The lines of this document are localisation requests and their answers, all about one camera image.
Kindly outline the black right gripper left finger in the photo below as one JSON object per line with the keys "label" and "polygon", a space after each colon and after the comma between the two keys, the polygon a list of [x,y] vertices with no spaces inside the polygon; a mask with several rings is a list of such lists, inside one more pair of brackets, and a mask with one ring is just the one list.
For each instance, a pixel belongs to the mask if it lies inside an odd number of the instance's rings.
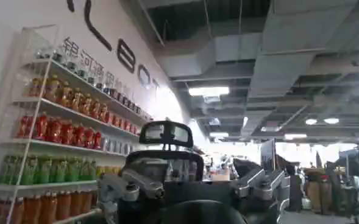
{"label": "black right gripper left finger", "polygon": [[147,198],[161,199],[165,190],[161,182],[126,168],[121,175],[103,173],[98,179],[98,205],[105,215],[114,215],[118,210],[118,201],[137,201],[143,192]]}

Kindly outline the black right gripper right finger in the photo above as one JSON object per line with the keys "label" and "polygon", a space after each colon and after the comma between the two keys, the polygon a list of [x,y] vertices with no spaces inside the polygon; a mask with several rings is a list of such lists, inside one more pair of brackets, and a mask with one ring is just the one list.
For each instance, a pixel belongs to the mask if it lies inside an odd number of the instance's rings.
{"label": "black right gripper right finger", "polygon": [[230,187],[238,198],[253,197],[256,200],[277,200],[279,212],[290,205],[290,176],[284,170],[276,169],[266,173],[262,166],[248,160],[233,159],[238,179]]}

